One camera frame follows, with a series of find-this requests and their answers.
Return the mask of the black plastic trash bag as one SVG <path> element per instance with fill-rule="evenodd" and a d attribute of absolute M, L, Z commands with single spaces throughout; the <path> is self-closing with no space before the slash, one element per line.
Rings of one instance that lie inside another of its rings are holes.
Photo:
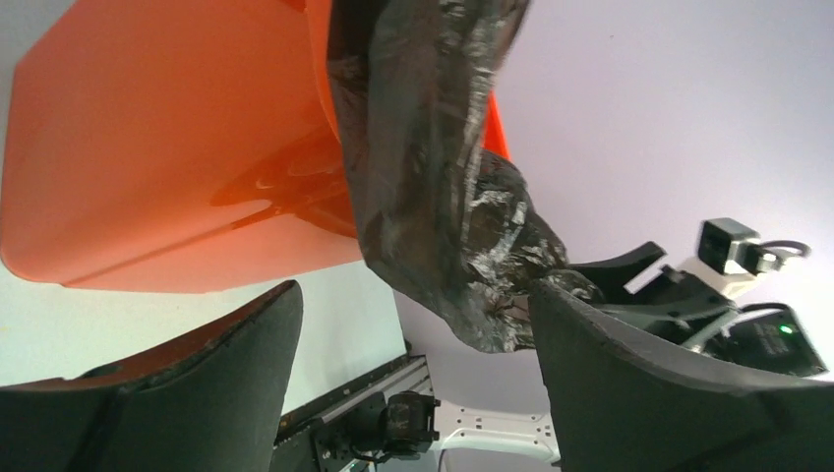
<path fill-rule="evenodd" d="M 543 280 L 586 302 L 520 170 L 486 150 L 488 97 L 525 1 L 336 1 L 328 79 L 367 267 L 484 353 L 534 345 Z"/>

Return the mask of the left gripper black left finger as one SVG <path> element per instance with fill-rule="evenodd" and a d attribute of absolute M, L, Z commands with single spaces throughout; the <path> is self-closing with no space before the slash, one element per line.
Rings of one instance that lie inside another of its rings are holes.
<path fill-rule="evenodd" d="M 303 320 L 296 281 L 74 379 L 1 390 L 5 471 L 266 471 Z"/>

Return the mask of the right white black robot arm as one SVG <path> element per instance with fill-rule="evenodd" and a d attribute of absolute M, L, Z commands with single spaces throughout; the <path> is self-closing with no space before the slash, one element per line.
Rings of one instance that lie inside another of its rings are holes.
<path fill-rule="evenodd" d="M 790 240 L 704 236 L 682 268 L 648 242 L 580 272 L 600 308 L 547 290 L 531 301 L 550 410 L 529 416 L 376 388 L 311 437 L 311 471 L 369 471 L 456 448 L 528 455 L 561 471 L 829 471 L 833 386 L 790 307 L 735 293 L 805 259 Z"/>

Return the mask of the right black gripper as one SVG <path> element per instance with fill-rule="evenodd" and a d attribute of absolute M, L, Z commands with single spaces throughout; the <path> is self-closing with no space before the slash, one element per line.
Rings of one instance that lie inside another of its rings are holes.
<path fill-rule="evenodd" d="M 626 284 L 666 256 L 647 242 L 625 254 L 571 269 L 602 292 L 595 308 L 679 346 L 701 346 L 737 316 L 737 305 L 696 275 L 663 265 L 636 292 Z"/>

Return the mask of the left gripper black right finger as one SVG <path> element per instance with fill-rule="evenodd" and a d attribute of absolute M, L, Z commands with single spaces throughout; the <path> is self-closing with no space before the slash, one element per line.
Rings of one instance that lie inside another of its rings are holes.
<path fill-rule="evenodd" d="M 529 316 L 565 471 L 829 471 L 833 386 L 686 350 L 545 282 Z"/>

